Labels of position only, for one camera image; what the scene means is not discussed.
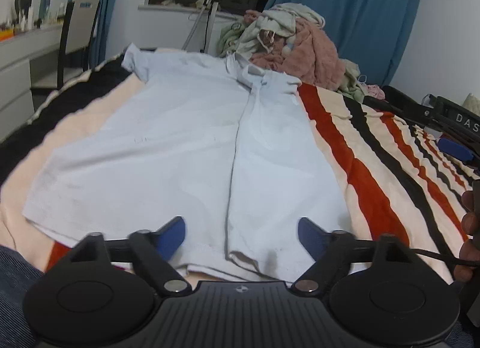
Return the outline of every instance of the metal screw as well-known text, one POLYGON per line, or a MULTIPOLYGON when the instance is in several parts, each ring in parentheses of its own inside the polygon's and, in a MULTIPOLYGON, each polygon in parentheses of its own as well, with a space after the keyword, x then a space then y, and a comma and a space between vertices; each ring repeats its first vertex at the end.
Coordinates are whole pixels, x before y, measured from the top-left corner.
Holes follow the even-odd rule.
POLYGON ((182 292, 188 287, 188 284, 183 280, 169 280, 163 287, 170 292, 182 292))
POLYGON ((318 289, 318 283, 313 280, 300 280, 295 283, 295 288, 302 292, 312 292, 318 289))

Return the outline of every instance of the logo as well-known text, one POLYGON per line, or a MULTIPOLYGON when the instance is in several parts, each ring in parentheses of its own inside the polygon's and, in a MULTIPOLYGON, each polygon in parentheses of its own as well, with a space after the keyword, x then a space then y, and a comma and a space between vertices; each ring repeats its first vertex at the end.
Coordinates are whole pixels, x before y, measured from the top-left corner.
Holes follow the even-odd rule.
POLYGON ((235 288, 235 291, 239 292, 240 294, 243 294, 244 292, 248 291, 248 287, 238 286, 237 288, 235 288))
POLYGON ((466 116, 463 116, 462 114, 457 114, 455 120, 463 127, 473 130, 476 133, 480 131, 480 125, 478 123, 476 123, 472 119, 467 118, 466 116))

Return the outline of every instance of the black cable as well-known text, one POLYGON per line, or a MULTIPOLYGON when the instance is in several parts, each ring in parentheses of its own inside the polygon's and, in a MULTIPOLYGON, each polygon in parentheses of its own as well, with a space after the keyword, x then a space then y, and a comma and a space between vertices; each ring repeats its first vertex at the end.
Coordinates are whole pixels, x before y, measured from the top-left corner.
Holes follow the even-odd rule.
POLYGON ((210 9, 208 10, 207 26, 205 27, 205 44, 203 45, 202 53, 205 52, 205 49, 207 47, 208 23, 210 21, 210 15, 212 15, 212 7, 213 7, 213 4, 210 3, 210 9))
POLYGON ((430 257, 431 259, 437 259, 445 263, 455 264, 456 266, 466 266, 466 267, 480 267, 480 262, 473 262, 470 260, 462 260, 457 257, 445 256, 439 253, 430 252, 429 250, 423 249, 412 249, 416 254, 421 254, 423 256, 430 257))

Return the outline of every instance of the white desk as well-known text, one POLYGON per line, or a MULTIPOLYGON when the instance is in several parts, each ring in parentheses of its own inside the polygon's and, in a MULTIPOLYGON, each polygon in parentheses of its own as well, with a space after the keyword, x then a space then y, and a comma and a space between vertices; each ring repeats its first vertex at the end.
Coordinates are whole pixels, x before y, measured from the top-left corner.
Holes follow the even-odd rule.
POLYGON ((58 50, 61 35, 53 25, 0 42, 0 141, 33 115, 30 61, 58 50))

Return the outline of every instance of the hand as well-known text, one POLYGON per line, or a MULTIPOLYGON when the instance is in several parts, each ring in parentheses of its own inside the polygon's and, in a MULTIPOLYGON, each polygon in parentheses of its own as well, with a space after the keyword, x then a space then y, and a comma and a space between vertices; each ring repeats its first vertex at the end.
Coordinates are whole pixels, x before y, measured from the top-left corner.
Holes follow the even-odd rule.
MULTIPOLYGON (((466 213, 462 219, 462 229, 465 233, 473 235, 480 228, 480 217, 473 213, 473 191, 464 192, 462 195, 462 204, 470 212, 466 213)), ((460 259, 480 261, 480 250, 478 250, 472 243, 472 240, 467 240, 460 249, 460 259)), ((473 276, 473 268, 457 265, 454 271, 455 279, 460 282, 468 282, 473 276)))

